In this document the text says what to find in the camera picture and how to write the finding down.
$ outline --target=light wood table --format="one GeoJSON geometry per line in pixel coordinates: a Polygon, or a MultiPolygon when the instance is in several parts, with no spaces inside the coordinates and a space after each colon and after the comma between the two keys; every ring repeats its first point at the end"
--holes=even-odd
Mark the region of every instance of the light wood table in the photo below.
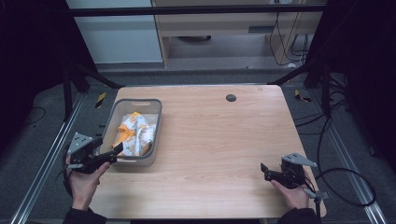
{"type": "MultiPolygon", "coordinates": [[[[278,86],[132,87],[119,90],[116,101],[122,98],[163,103],[157,158],[150,167],[113,164],[93,198],[95,213],[108,218],[269,218],[288,211],[260,169],[263,162],[280,171],[281,156],[305,156],[278,86]],[[228,102],[228,94],[236,101],[228,102]]],[[[314,180],[311,169],[306,171],[314,180]]],[[[321,209],[324,216],[324,205],[321,209]]]]}

